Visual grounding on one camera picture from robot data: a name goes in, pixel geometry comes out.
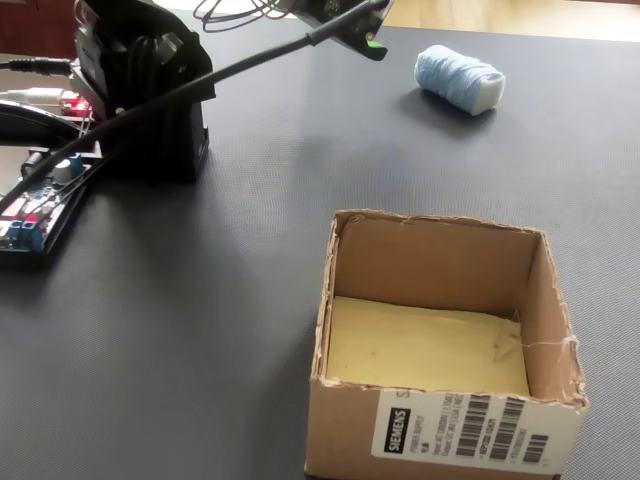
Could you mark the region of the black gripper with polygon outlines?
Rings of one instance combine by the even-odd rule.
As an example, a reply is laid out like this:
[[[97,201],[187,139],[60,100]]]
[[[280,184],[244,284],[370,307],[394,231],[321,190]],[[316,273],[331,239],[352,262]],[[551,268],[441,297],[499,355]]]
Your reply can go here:
[[[310,26],[318,27],[355,8],[359,1],[351,0],[280,0],[279,11],[296,16]],[[341,20],[332,38],[342,46],[373,61],[381,61],[387,48],[376,40],[382,20],[374,14]]]

